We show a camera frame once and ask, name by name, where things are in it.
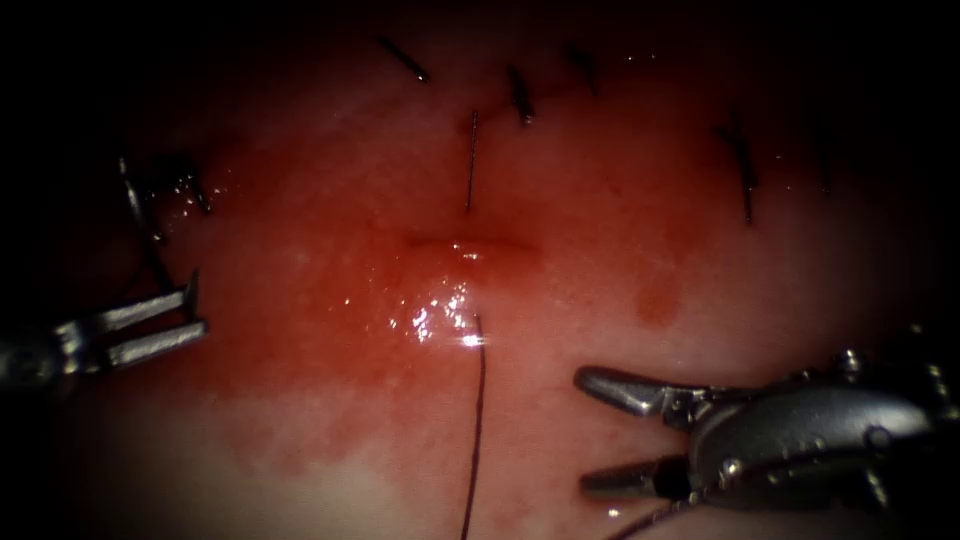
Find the wet tissue surface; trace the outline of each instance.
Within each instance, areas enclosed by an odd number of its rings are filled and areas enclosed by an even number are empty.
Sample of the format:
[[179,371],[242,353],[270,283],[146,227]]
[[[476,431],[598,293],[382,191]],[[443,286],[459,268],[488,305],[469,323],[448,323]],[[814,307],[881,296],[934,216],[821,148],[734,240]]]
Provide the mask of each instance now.
[[[878,85],[899,60],[842,12],[158,17],[61,60],[62,170],[30,199],[55,217],[12,302],[151,294],[147,246],[175,284],[199,270],[210,335],[58,412],[77,530],[603,538],[662,501],[578,476],[684,440],[577,367],[760,385],[945,302],[932,150],[898,101],[927,81]],[[880,534],[701,508],[642,537]]]

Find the dark suture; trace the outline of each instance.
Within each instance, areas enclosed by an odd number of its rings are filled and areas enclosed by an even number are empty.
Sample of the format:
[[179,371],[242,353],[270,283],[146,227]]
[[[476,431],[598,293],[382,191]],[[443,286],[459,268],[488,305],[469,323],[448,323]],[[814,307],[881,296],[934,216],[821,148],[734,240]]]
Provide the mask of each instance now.
[[428,75],[427,72],[420,67],[420,64],[414,62],[413,58],[407,56],[407,54],[394,45],[392,41],[383,36],[377,36],[377,43],[386,49],[387,52],[396,57],[397,60],[400,60],[403,65],[407,66],[407,69],[412,71],[413,74],[417,76],[417,80],[424,84],[430,82],[430,75]]
[[723,126],[713,128],[714,134],[727,142],[732,148],[740,170],[740,188],[743,190],[743,212],[747,225],[753,223],[753,199],[751,192],[760,184],[757,171],[750,159],[750,144],[740,127],[740,113],[736,107],[730,107],[730,128]]
[[816,106],[813,109],[813,144],[817,154],[817,167],[820,169],[820,190],[824,195],[830,195],[833,189],[833,177],[830,175],[830,133],[823,111]]
[[130,204],[130,211],[133,213],[133,220],[137,226],[137,237],[140,240],[140,248],[143,250],[144,262],[150,269],[150,273],[153,274],[153,280],[160,291],[172,291],[174,288],[173,279],[170,277],[163,261],[160,260],[160,253],[157,251],[155,243],[154,231],[157,231],[157,229],[151,231],[149,220],[143,208],[143,200],[130,182],[127,164],[123,158],[120,158],[120,177],[127,190],[127,202]]
[[467,212],[473,204],[473,163],[477,158],[477,111],[473,111],[470,121],[470,165],[467,170]]
[[597,68],[593,61],[593,56],[572,43],[567,44],[566,53],[567,61],[582,71],[583,76],[586,77],[587,87],[590,88],[590,95],[593,97],[599,96],[600,92],[597,90],[596,80]]
[[507,66],[507,78],[510,79],[510,95],[513,104],[517,107],[520,114],[520,126],[526,126],[533,122],[536,114],[533,112],[533,106],[530,105],[530,96],[527,93],[527,85],[523,82],[520,72],[513,66]]
[[467,491],[467,505],[463,514],[463,527],[460,529],[460,540],[467,540],[470,533],[470,515],[473,513],[473,499],[477,491],[477,474],[480,470],[480,435],[483,432],[483,394],[487,379],[487,350],[483,342],[483,326],[480,315],[476,315],[477,339],[480,350],[480,381],[477,385],[477,422],[473,432],[473,456],[470,459],[470,487]]

